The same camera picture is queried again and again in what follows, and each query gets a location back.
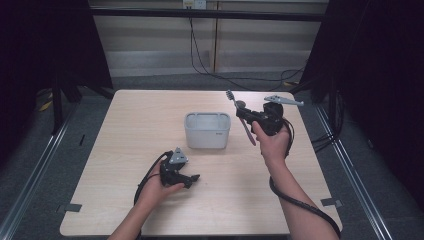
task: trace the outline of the gray carpet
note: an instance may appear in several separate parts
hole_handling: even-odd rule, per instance
[[[228,73],[226,77],[255,77],[279,79],[281,73]],[[270,90],[279,86],[278,82],[257,80],[217,79],[199,74],[131,77],[113,79],[115,90],[118,89],[190,89],[190,90]],[[287,91],[290,87],[279,86],[278,91]],[[69,203],[76,188],[85,162],[93,147],[101,127],[110,100],[88,89],[81,89],[82,101],[76,106],[69,127],[56,153],[48,166],[40,185],[37,187],[23,218],[16,229],[14,239],[73,239],[63,237],[59,226],[63,214],[56,213],[60,204]],[[311,140],[318,139],[325,131],[318,118],[315,107],[311,104],[308,91],[295,95],[297,100],[305,101],[299,107]],[[72,104],[64,101],[65,114],[70,112]],[[28,121],[22,144],[9,160],[0,175],[0,220],[3,221],[9,209],[17,199],[22,187],[31,175],[45,146],[50,139],[53,127],[52,109],[45,112],[34,111]],[[362,178],[369,194],[381,212],[393,239],[424,239],[424,214],[418,209],[414,200],[396,180],[384,164],[380,155],[371,149],[367,138],[358,125],[345,116],[341,140]],[[335,199],[343,206],[338,208],[343,223],[342,239],[378,239],[363,207],[356,196],[340,161],[332,148],[328,146],[317,153],[329,189]],[[242,237],[239,239],[285,239],[276,237]]]

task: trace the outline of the person's right hand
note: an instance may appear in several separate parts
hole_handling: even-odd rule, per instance
[[[261,154],[265,164],[270,167],[273,164],[285,163],[285,155],[290,141],[288,129],[283,126],[274,136],[268,136],[262,130],[258,122],[252,123],[253,131],[256,134],[256,140],[260,142]]]

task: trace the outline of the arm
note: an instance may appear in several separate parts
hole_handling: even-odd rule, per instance
[[[150,213],[169,195],[184,187],[183,183],[164,187],[160,181],[159,167],[160,162],[150,173],[134,207],[108,239],[136,239]]]
[[[276,135],[268,136],[257,122],[253,122],[252,127],[260,142],[265,165],[277,189],[292,198],[316,207],[287,168],[284,157],[289,143],[287,128],[283,127]],[[338,239],[326,220],[283,199],[280,199],[280,204],[293,239]]]

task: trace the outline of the wooden table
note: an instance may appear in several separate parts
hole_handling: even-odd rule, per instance
[[[289,93],[277,93],[293,99]],[[263,110],[265,92],[234,92],[247,108]],[[297,106],[284,105],[295,129],[287,164],[312,200],[340,226]],[[231,129],[225,149],[187,147],[184,118],[189,112],[225,112]],[[143,226],[144,235],[275,235],[289,230],[269,173],[246,136],[235,107],[224,91],[120,90],[115,94],[71,203],[60,227],[65,236],[110,235],[133,205],[137,185],[165,151],[180,147],[189,162],[180,171],[200,174],[190,189],[169,197]]]

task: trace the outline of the black curtain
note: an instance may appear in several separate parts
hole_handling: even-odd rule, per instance
[[[19,144],[37,92],[51,88],[55,75],[67,86],[113,88],[93,17],[43,10],[51,7],[88,8],[89,4],[86,0],[1,3],[1,163]]]
[[[350,15],[353,21],[321,26],[302,80],[325,75],[314,82],[313,98],[320,101],[339,91],[375,149],[424,209],[424,3],[367,2],[330,1],[332,14]]]

